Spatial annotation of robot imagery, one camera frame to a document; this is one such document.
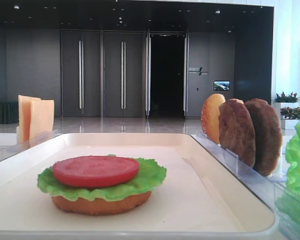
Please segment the brown meat patty front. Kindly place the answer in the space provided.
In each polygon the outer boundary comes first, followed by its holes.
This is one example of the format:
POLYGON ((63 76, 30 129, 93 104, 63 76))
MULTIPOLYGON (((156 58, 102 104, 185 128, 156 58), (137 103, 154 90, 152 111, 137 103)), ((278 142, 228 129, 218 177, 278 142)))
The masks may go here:
POLYGON ((238 155, 249 167, 256 162, 256 136, 251 115, 244 102, 232 98, 219 106, 219 142, 238 155))

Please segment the brown meat patty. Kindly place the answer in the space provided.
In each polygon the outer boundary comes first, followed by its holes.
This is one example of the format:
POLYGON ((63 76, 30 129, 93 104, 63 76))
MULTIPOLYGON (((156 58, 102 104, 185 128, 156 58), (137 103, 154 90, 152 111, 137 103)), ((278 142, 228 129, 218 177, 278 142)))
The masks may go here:
POLYGON ((267 101, 254 98, 245 102, 255 130, 255 164, 262 176, 272 174, 281 154, 283 136, 276 110, 267 101))
POLYGON ((219 142, 238 155, 249 167, 256 162, 256 136, 251 115, 244 102, 232 98, 219 106, 219 142))

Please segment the green lettuce leaf on tray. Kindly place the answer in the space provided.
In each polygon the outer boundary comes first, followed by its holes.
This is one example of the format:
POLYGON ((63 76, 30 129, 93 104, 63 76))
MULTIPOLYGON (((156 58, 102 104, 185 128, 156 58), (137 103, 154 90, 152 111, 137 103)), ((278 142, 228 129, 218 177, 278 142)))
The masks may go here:
POLYGON ((63 197, 69 201, 83 198, 88 201, 102 199, 107 202, 123 200, 129 196, 151 192, 162 185, 166 178, 167 169, 160 166, 155 159, 136 158, 140 167, 136 177, 119 185, 105 188, 82 188, 61 183, 54 177, 50 166, 37 176, 37 187, 41 192, 52 197, 63 197))

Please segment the red tomato slice on tray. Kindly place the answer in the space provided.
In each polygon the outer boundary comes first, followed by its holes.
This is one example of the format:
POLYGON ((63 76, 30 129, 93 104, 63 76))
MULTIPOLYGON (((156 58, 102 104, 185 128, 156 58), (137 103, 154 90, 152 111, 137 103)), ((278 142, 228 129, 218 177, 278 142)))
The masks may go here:
POLYGON ((139 173, 137 160, 116 156, 79 156, 56 162, 54 177, 72 187, 105 188, 125 183, 139 173))

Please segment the yellow cheese slice right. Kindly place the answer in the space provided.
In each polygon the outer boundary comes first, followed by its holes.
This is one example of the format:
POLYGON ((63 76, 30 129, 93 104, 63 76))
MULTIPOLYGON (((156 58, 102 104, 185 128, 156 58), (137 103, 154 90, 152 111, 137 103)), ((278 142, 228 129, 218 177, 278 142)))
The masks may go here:
POLYGON ((30 102, 29 139, 53 130, 54 108, 54 100, 34 100, 30 102))

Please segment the brown meat patty rear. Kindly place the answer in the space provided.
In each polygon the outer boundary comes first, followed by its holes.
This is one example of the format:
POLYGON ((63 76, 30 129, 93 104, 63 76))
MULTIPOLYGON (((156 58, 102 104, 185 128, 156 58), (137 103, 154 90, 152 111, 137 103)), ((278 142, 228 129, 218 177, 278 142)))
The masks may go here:
POLYGON ((262 176, 272 174, 281 154, 283 136, 276 110, 267 101, 254 98, 245 102, 255 130, 255 164, 262 176))

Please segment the green lettuce leaf in holder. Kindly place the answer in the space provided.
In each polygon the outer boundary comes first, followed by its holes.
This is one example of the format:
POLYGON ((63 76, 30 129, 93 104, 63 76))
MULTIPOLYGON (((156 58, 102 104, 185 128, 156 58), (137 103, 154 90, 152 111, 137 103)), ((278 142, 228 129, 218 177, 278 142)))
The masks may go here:
MULTIPOLYGON (((294 194, 300 196, 300 120, 295 129, 296 134, 287 143, 285 148, 285 158, 290 164, 286 174, 286 186, 294 194)), ((300 225, 300 202, 293 199, 292 195, 289 194, 280 197, 276 201, 276 206, 300 225)))

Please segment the golden bun slice in rack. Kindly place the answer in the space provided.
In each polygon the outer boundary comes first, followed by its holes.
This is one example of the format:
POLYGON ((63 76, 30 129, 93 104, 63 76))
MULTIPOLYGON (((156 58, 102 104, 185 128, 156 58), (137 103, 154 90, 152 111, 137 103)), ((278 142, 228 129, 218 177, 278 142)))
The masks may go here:
POLYGON ((219 106, 226 101, 220 93, 210 95, 201 109, 201 127, 210 140, 219 144, 219 106))

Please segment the cream rectangular tray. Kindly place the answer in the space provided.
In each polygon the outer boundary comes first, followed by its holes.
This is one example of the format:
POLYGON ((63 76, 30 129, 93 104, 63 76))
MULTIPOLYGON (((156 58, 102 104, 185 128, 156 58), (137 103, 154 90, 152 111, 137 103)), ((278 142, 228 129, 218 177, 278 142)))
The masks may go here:
POLYGON ((178 133, 67 133, 0 162, 0 240, 275 240, 278 218, 193 137, 178 133), (167 170, 130 212, 63 212, 37 188, 55 162, 89 155, 155 159, 167 170))

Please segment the upper potted plant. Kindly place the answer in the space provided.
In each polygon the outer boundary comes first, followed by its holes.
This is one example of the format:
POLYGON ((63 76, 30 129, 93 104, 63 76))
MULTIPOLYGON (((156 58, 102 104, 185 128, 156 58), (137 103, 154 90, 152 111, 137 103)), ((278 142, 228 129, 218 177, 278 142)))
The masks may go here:
POLYGON ((276 103, 298 103, 300 98, 296 92, 291 92, 289 94, 282 92, 281 94, 276 94, 274 101, 276 103))

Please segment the clear left acrylic rack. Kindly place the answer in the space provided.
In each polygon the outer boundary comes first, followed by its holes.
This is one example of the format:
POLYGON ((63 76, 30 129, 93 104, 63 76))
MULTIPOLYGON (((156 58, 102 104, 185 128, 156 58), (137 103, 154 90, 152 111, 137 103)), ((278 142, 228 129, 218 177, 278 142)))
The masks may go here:
POLYGON ((55 129, 19 143, 17 141, 19 139, 19 128, 17 127, 16 130, 16 133, 0 133, 0 162, 60 135, 59 131, 55 129))

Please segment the clear acrylic rack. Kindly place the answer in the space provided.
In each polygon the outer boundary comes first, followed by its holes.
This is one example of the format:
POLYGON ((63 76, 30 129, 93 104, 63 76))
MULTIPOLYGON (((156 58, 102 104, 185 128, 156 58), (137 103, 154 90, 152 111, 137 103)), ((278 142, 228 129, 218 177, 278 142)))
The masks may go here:
POLYGON ((300 196, 298 194, 286 187, 281 179, 261 176, 240 161, 233 152, 224 150, 202 132, 198 131, 192 136, 274 211, 278 219, 279 231, 286 238, 300 240, 300 196))
POLYGON ((19 143, 17 141, 19 139, 19 128, 17 127, 16 130, 16 133, 0 133, 0 162, 60 135, 59 131, 55 129, 19 143))

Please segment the lower potted plant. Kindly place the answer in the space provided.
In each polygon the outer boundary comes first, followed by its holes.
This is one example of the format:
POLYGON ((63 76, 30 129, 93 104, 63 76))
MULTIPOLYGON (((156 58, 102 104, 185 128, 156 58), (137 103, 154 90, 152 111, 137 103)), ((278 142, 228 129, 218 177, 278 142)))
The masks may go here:
POLYGON ((300 107, 283 107, 280 109, 280 114, 285 120, 299 120, 300 119, 300 107))

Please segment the dark green bench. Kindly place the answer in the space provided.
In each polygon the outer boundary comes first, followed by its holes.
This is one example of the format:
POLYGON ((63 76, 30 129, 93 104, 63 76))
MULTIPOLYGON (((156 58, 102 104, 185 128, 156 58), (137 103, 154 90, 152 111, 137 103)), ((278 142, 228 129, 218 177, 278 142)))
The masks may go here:
POLYGON ((18 102, 0 102, 0 124, 14 124, 18 122, 18 102))

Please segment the clear right acrylic rack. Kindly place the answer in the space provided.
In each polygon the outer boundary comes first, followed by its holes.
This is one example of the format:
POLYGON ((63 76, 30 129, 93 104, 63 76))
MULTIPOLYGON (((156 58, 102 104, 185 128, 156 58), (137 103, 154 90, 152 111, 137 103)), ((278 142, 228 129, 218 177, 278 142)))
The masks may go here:
POLYGON ((198 131, 192 136, 274 211, 278 219, 279 231, 286 238, 300 240, 300 196, 298 194, 286 187, 281 179, 261 176, 240 161, 233 152, 224 150, 202 132, 198 131))

